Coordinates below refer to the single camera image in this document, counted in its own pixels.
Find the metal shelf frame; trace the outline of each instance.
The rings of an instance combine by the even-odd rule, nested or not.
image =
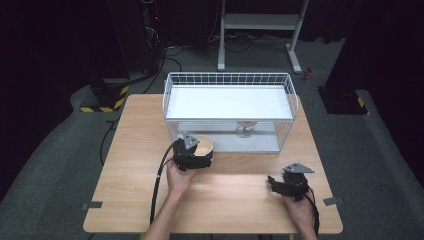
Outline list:
[[[302,73],[294,48],[296,46],[306,8],[309,0],[303,0],[299,14],[230,14],[225,12],[226,0],[222,0],[221,31],[218,53],[218,71],[225,71],[225,30],[226,29],[266,29],[266,30],[291,30],[292,40],[286,44],[286,50],[296,74]]]

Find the gray carpet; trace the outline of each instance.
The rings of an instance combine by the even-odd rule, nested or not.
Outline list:
[[[403,160],[367,91],[358,90],[369,115],[329,115],[317,86],[323,86],[343,45],[299,41],[296,54],[303,68],[311,67],[311,81],[293,74],[283,44],[274,39],[228,44],[227,72],[288,72],[300,96],[338,207],[342,233],[320,239],[424,239],[424,191]],[[167,54],[185,72],[215,72],[216,45],[210,50],[170,48]],[[164,73],[179,66],[166,60]],[[162,93],[159,75],[147,93]],[[131,85],[127,94],[142,93],[150,80]],[[0,205],[0,239],[138,239],[138,234],[96,234],[83,228],[86,211],[101,173],[102,138],[122,108],[113,113],[82,113],[79,104],[89,90],[70,99],[75,111],[32,154]],[[103,159],[113,138],[108,134]],[[256,235],[172,235],[172,239],[258,239]],[[275,235],[273,239],[288,239]]]

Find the white shelf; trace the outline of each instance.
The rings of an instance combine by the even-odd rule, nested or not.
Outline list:
[[[299,15],[231,14],[225,15],[226,29],[295,30]]]

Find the black cable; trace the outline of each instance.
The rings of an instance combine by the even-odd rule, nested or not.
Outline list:
[[[242,52],[245,52],[245,51],[247,51],[252,46],[252,41],[250,41],[250,39],[248,39],[248,38],[246,40],[247,40],[246,42],[239,42],[239,43],[237,43],[235,41],[231,41],[231,43],[236,43],[236,44],[246,44],[247,43],[247,47],[244,48],[244,49],[242,49],[242,50],[234,51],[234,50],[231,50],[228,47],[225,47],[225,49],[228,50],[229,52],[232,52],[232,53],[242,53]]]
[[[110,123],[110,126],[109,126],[109,129],[106,131],[105,135],[103,136],[102,143],[100,144],[100,154],[99,154],[99,156],[100,156],[100,163],[102,164],[102,166],[105,165],[105,162],[103,161],[103,145],[105,143],[106,137],[109,134],[109,132],[112,131],[112,130],[116,130],[116,128],[113,129],[113,127],[115,126],[115,123],[117,123],[119,121],[120,118],[121,117],[118,117],[115,121],[106,121],[107,123]]]
[[[308,199],[308,201],[311,203],[312,205],[312,209],[314,211],[314,230],[315,230],[315,234],[318,237],[318,229],[319,229],[319,212],[318,212],[318,208],[317,205],[315,204],[315,194],[314,194],[314,190],[312,190],[312,188],[309,188],[309,190],[312,192],[312,197],[314,198],[314,201],[311,200],[311,198],[308,197],[308,195],[303,194],[304,197],[306,197],[306,199]]]
[[[88,238],[87,238],[87,240],[91,240],[93,237],[94,237],[94,235],[96,235],[95,233],[92,233]]]
[[[215,13],[215,21],[213,23],[213,28],[211,31],[211,34],[208,37],[208,41],[211,39],[211,37],[213,36],[215,29],[216,29],[216,25],[218,23],[218,15],[219,15],[219,1],[216,1],[216,13]]]
[[[152,224],[153,223],[153,220],[155,219],[156,198],[158,196],[160,176],[162,175],[162,171],[163,171],[163,168],[165,167],[165,165],[169,161],[172,160],[172,159],[170,159],[167,162],[165,162],[165,159],[166,159],[166,156],[168,155],[169,151],[172,149],[173,146],[174,146],[174,143],[172,143],[168,147],[168,149],[166,150],[165,154],[163,155],[162,161],[161,161],[161,163],[159,165],[158,174],[156,175],[156,182],[155,182],[155,188],[153,190],[152,206],[151,206],[151,211],[150,211],[150,224]]]
[[[165,73],[164,71],[160,71],[160,75],[162,75],[162,77],[163,77],[163,78],[165,78],[165,79],[166,79],[166,77],[167,77],[167,76],[166,76],[166,73]]]
[[[153,85],[153,83],[155,82],[155,80],[156,80],[156,78],[159,76],[159,74],[161,73],[161,71],[162,71],[162,68],[163,68],[163,65],[165,64],[165,59],[162,59],[162,64],[161,64],[161,66],[160,66],[160,68],[158,69],[158,71],[157,71],[157,73],[156,73],[156,75],[155,75],[155,77],[153,78],[153,80],[150,82],[150,84],[149,84],[149,86],[147,86],[147,88],[143,91],[143,93],[142,94],[145,94],[149,89],[150,89],[150,87]]]
[[[153,76],[153,74],[154,74],[154,71],[149,72],[145,76],[141,76],[139,78],[133,79],[133,80],[128,81],[128,82],[123,82],[123,83],[108,83],[107,85],[109,87],[126,87],[126,86],[132,85],[134,83],[139,83],[139,82],[145,81],[145,80],[151,78]]]
[[[181,66],[181,63],[180,62],[178,62],[177,60],[175,60],[175,59],[173,59],[173,58],[165,58],[166,60],[171,60],[171,61],[173,61],[173,62],[175,62],[176,64],[178,64],[178,66],[180,67],[180,72],[182,72],[183,71],[183,67]]]
[[[175,48],[181,48],[181,51],[179,51],[179,52],[177,52],[177,53],[174,53],[174,54],[170,54],[170,55],[166,55],[166,57],[173,57],[173,56],[177,56],[178,54],[180,54],[180,53],[182,53],[182,52],[184,52],[184,46],[176,46]]]
[[[215,51],[217,49],[219,49],[219,42],[218,44],[215,44],[211,41],[210,44],[208,44],[206,51]]]
[[[253,39],[252,41],[252,45],[253,46],[261,46],[261,47],[270,47],[270,46],[277,46],[280,44],[284,44],[287,43],[287,41],[289,40],[288,38],[275,38],[275,39],[270,39],[272,41],[269,42],[261,42],[263,39]]]

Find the white surface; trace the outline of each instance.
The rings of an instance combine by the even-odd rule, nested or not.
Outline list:
[[[236,122],[204,123],[182,122],[179,124],[178,137],[182,138],[183,132],[191,135],[205,135],[212,140],[214,152],[233,153],[278,153],[277,136],[273,122],[260,122],[256,124],[252,136],[239,137],[236,134]]]
[[[175,85],[166,120],[293,120],[284,87]]]

